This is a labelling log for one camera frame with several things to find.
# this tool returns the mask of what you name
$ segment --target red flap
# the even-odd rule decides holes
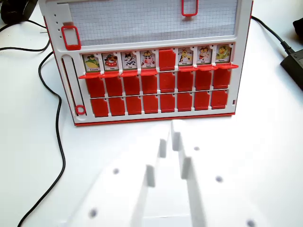
[[[141,76],[154,76],[157,74],[158,72],[156,69],[141,69]]]
[[[218,69],[217,66],[214,66],[212,64],[209,64],[209,65],[198,65],[197,67],[198,67],[198,69],[200,71],[210,71],[210,70],[216,70],[216,69]]]
[[[117,77],[119,76],[119,71],[109,71],[104,72],[104,74],[100,74],[100,78],[111,78],[111,77]]]
[[[239,67],[238,65],[231,64],[231,63],[228,63],[228,64],[216,64],[216,66],[217,66],[219,69],[223,69],[223,70],[236,69],[236,68]]]
[[[179,66],[179,71],[181,72],[192,72],[192,71],[197,71],[198,68],[195,68],[194,66]]]
[[[175,97],[173,94],[160,95],[161,113],[169,113],[175,111]]]
[[[159,50],[160,71],[175,70],[176,54],[172,49]]]
[[[156,96],[143,96],[143,107],[146,114],[158,112],[158,98]]]
[[[178,111],[191,111],[193,97],[190,93],[177,94],[177,108]]]
[[[100,77],[100,72],[88,72],[85,73],[83,76],[79,76],[79,79],[92,79],[92,78],[98,78]]]
[[[138,70],[125,70],[122,72],[121,77],[133,77],[138,75]]]

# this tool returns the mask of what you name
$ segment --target black cord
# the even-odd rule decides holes
[[[281,45],[283,46],[283,48],[287,54],[294,53],[294,50],[280,36],[278,36],[277,33],[275,33],[266,24],[264,24],[264,22],[262,20],[254,17],[254,16],[251,16],[251,19],[258,21],[264,28],[266,28],[271,34],[273,34],[280,41]]]
[[[61,172],[59,173],[59,175],[57,176],[56,180],[52,183],[52,185],[49,187],[49,189],[47,189],[47,191],[41,196],[41,198],[34,204],[34,206],[24,215],[24,217],[20,220],[18,227],[21,227],[22,223],[24,222],[24,220],[30,215],[31,212],[33,212],[33,210],[39,205],[39,203],[47,196],[47,194],[54,188],[54,186],[58,183],[58,181],[60,180],[61,176],[63,175],[63,172],[65,170],[65,165],[66,165],[66,161],[65,161],[65,156],[64,156],[64,152],[63,152],[63,148],[62,148],[62,143],[61,143],[61,139],[60,139],[60,134],[59,134],[59,114],[60,114],[60,108],[61,108],[61,103],[62,103],[62,99],[60,97],[60,95],[58,95],[57,93],[55,93],[53,90],[51,90],[47,84],[45,83],[45,81],[42,78],[41,75],[41,68],[43,66],[43,64],[45,63],[45,61],[53,54],[53,52],[49,53],[44,59],[43,61],[40,63],[39,68],[38,68],[38,73],[39,73],[39,77],[41,79],[41,82],[43,83],[44,87],[46,87],[47,90],[49,90],[53,95],[55,95],[56,97],[58,97],[59,99],[59,104],[58,104],[58,108],[57,108],[57,114],[56,114],[56,134],[57,134],[57,140],[58,140],[58,145],[59,145],[59,149],[60,149],[60,153],[61,153],[61,157],[62,157],[62,169]]]
[[[33,23],[33,24],[38,25],[40,27],[46,28],[45,26],[40,25],[37,22],[32,21],[32,20],[26,20],[26,22],[30,22],[30,23]],[[11,27],[13,25],[16,25],[16,24],[19,24],[19,23],[5,25],[4,27],[0,28],[0,32],[2,32],[4,29],[6,29],[8,27]],[[45,51],[48,48],[49,44],[50,44],[50,41],[48,40],[46,46],[43,47],[42,49],[28,49],[28,48],[20,48],[20,47],[2,47],[2,48],[0,48],[0,51],[4,51],[4,50],[18,50],[18,51],[40,52],[40,51]]]
[[[21,47],[2,47],[0,48],[0,51],[4,50],[18,50],[18,51],[30,51],[30,52],[40,52],[40,51],[45,51],[50,44],[50,41],[48,40],[47,44],[45,47],[42,49],[27,49],[27,48],[21,48]]]

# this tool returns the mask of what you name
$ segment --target white surface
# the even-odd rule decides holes
[[[200,150],[184,121],[173,120],[170,130],[173,150],[179,155],[180,176],[187,182],[193,227],[270,227],[233,179],[225,177],[215,152]]]
[[[302,17],[302,8],[300,0],[257,0],[253,15],[299,50],[303,45],[295,39],[292,22]],[[31,19],[43,22],[38,9]],[[15,25],[0,33],[1,47],[41,48],[47,35],[39,31],[32,24]],[[0,226],[15,227],[61,169],[54,131],[57,99],[42,86],[37,73],[51,48],[48,50],[0,52]],[[186,122],[201,151],[217,155],[224,175],[235,179],[236,186],[254,201],[272,226],[301,227],[303,94],[279,65],[284,55],[278,41],[252,21],[236,115]],[[65,221],[97,173],[121,154],[131,138],[152,125],[169,124],[74,127],[53,59],[43,67],[42,74],[47,84],[63,96],[60,131],[67,166],[61,181],[25,227],[56,227]],[[189,206],[186,182],[179,177],[178,154],[168,151],[159,164],[163,174],[159,175],[158,186],[149,192],[145,216],[158,217],[151,219],[157,226],[172,226],[173,222],[175,227],[188,227],[182,225],[188,223]]]
[[[83,46],[233,35],[237,0],[200,0],[184,18],[181,0],[111,0],[69,3]],[[196,0],[184,1],[185,13]]]

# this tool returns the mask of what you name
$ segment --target character card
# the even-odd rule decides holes
[[[228,44],[217,45],[216,63],[226,63],[231,60],[232,49]]]
[[[140,51],[141,68],[155,68],[156,55],[152,51]]]
[[[83,54],[83,62],[86,72],[100,72],[99,59],[93,54]]]
[[[118,57],[114,53],[103,53],[102,59],[105,71],[119,70]]]
[[[124,70],[137,69],[137,57],[131,51],[122,52],[121,58]]]
[[[197,50],[197,65],[210,64],[212,61],[212,51],[209,46],[199,46]]]
[[[193,51],[189,47],[178,49],[178,65],[192,65]]]

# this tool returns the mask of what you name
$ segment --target black power adapter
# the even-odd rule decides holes
[[[303,50],[289,54],[281,65],[303,91]]]
[[[263,21],[251,16],[251,19],[258,21],[264,28],[273,34],[283,46],[288,56],[281,62],[281,66],[290,75],[294,82],[303,91],[303,50],[295,52],[284,40],[271,30]]]

